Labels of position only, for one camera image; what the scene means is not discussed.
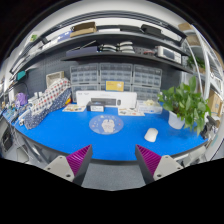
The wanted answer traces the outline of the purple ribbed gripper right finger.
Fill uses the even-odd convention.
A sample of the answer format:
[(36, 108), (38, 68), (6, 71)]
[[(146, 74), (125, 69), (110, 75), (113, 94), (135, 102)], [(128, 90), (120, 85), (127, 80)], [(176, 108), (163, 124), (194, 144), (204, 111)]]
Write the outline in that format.
[(140, 145), (135, 146), (135, 156), (146, 184), (182, 169), (182, 166), (169, 155), (160, 156)]

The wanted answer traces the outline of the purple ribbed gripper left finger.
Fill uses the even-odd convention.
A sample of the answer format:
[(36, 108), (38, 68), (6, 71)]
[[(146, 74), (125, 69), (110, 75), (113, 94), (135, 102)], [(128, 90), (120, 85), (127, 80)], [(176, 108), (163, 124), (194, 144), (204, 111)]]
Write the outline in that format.
[(68, 156), (59, 155), (45, 167), (45, 170), (81, 186), (92, 155), (92, 145), (88, 145)]

